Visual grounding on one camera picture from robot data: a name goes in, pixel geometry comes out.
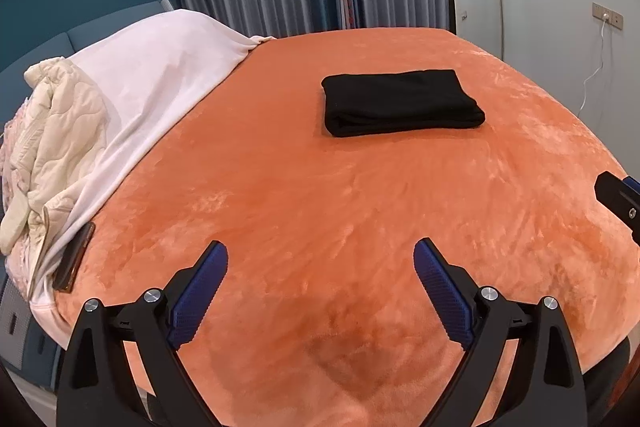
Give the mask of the black pants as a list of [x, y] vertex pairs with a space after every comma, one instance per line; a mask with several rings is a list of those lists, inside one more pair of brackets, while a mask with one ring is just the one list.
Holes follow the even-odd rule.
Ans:
[[334, 75], [321, 83], [324, 127], [334, 138], [424, 129], [474, 129], [484, 110], [452, 69]]

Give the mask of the blue upholstered headboard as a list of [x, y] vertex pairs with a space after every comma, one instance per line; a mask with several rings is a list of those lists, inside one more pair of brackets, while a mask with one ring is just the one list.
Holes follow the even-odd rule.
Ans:
[[[1, 72], [1, 122], [6, 124], [28, 97], [23, 74], [29, 64], [54, 54], [69, 56], [142, 18], [170, 11], [169, 0], [132, 6], [67, 29], [18, 58]], [[63, 349], [42, 329], [17, 288], [1, 271], [1, 362], [47, 392], [58, 387]]]

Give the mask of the dark smartphone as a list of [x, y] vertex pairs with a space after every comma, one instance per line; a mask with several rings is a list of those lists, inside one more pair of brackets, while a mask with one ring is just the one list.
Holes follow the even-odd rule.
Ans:
[[73, 290], [81, 261], [84, 259], [94, 231], [96, 231], [96, 225], [92, 221], [85, 223], [65, 246], [52, 283], [56, 291], [70, 293]]

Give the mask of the cream quilted comforter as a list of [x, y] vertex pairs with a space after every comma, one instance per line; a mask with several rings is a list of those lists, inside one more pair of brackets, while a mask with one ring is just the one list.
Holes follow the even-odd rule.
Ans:
[[62, 230], [106, 147], [102, 95], [64, 57], [30, 66], [32, 94], [4, 126], [1, 145], [1, 252], [32, 249]]

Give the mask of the orange plush bed blanket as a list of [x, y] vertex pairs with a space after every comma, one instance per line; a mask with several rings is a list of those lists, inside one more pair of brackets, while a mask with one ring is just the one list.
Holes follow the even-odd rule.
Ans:
[[[335, 139], [322, 80], [452, 69], [471, 130]], [[454, 373], [413, 269], [431, 239], [480, 285], [558, 299], [580, 364], [639, 320], [639, 251], [594, 197], [622, 173], [562, 104], [450, 32], [378, 28], [274, 40], [176, 124], [96, 216], [73, 291], [128, 303], [219, 241], [229, 270], [180, 358], [231, 426], [415, 426]]]

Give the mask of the white bed sheet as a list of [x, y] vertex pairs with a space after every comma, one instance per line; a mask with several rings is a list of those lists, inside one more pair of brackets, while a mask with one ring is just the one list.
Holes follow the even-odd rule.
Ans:
[[58, 345], [67, 347], [73, 328], [53, 296], [63, 248], [156, 142], [265, 40], [203, 13], [175, 10], [140, 20], [70, 57], [106, 115], [102, 150], [79, 187], [63, 193], [63, 219], [51, 225], [51, 242], [29, 277], [32, 314]]

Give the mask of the wall power outlet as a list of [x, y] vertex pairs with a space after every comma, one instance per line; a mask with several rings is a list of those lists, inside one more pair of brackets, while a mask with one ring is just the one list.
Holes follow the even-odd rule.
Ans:
[[592, 4], [592, 16], [618, 30], [624, 29], [624, 17], [622, 14], [607, 9], [605, 6], [597, 4], [596, 2]]

